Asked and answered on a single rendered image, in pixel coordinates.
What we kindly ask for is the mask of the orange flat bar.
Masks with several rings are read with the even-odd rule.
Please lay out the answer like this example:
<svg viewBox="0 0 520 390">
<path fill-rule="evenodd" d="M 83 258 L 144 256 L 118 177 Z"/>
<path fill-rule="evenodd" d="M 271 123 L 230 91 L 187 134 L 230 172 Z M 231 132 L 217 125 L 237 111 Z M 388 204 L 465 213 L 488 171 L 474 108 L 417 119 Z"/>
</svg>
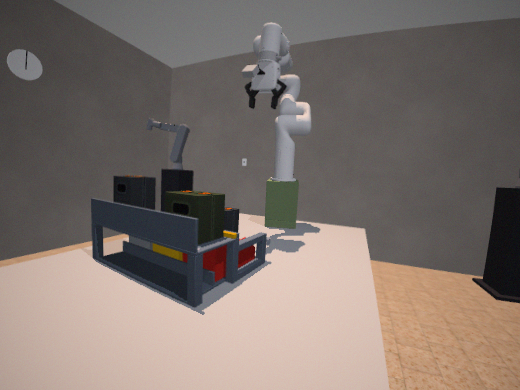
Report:
<svg viewBox="0 0 520 390">
<path fill-rule="evenodd" d="M 232 232 L 227 232 L 227 231 L 224 231 L 224 237 L 228 237 L 228 238 L 237 238 L 237 233 L 232 233 Z"/>
</svg>

